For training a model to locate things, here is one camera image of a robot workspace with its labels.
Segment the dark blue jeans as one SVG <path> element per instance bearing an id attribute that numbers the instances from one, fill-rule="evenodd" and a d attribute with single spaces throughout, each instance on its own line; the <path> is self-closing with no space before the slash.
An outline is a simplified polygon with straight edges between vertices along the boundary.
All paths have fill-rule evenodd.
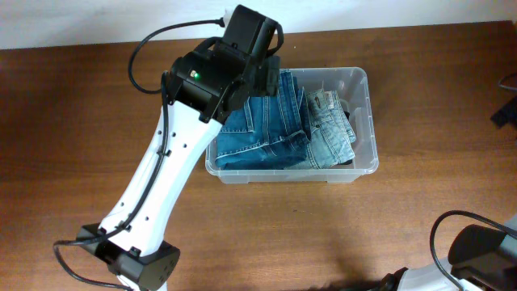
<path id="1" fill-rule="evenodd" d="M 216 138 L 222 170 L 282 170 L 307 159 L 311 139 L 305 89 L 281 70 L 276 95 L 250 97 L 227 118 Z"/>

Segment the light blue jeans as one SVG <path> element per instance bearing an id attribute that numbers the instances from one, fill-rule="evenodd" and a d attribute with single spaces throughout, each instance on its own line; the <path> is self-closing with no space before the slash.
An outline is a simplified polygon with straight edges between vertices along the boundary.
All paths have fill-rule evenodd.
<path id="1" fill-rule="evenodd" d="M 356 135 L 343 110 L 337 91 L 318 89 L 307 93 L 310 143 L 304 161 L 288 170 L 327 169 L 352 164 Z"/>

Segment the small black garment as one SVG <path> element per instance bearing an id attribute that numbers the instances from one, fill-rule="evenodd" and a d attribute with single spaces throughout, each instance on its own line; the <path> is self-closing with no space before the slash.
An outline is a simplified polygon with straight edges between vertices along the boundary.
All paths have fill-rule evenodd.
<path id="1" fill-rule="evenodd" d="M 347 160 L 343 163 L 343 165 L 350 165 L 353 163 L 353 158 L 355 157 L 355 153 L 352 149 L 352 143 L 355 142 L 355 133 L 351 127 L 350 123 L 350 112 L 343 106 L 341 103 L 341 108 L 343 110 L 343 126 L 348 135 L 348 153 Z"/>

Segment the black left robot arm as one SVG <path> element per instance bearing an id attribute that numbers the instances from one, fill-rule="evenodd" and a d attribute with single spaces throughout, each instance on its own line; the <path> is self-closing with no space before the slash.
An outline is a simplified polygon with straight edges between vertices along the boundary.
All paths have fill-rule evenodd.
<path id="1" fill-rule="evenodd" d="M 164 239 L 194 166 L 232 112 L 276 93 L 281 25 L 245 6 L 218 19 L 223 36 L 203 40 L 161 77 L 156 131 L 111 212 L 83 226 L 81 248 L 102 260 L 122 290 L 163 290 L 180 252 Z"/>

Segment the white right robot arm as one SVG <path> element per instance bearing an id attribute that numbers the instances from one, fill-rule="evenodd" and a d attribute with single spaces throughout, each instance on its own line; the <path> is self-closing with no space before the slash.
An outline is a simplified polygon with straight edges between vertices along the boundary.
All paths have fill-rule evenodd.
<path id="1" fill-rule="evenodd" d="M 448 256 L 439 259 L 435 236 L 448 217 L 477 221 L 466 226 L 450 246 Z M 425 268 L 402 268 L 386 275 L 378 290 L 515 290 L 516 218 L 506 225 L 479 214 L 451 210 L 440 215 L 431 227 L 429 248 L 433 263 Z"/>

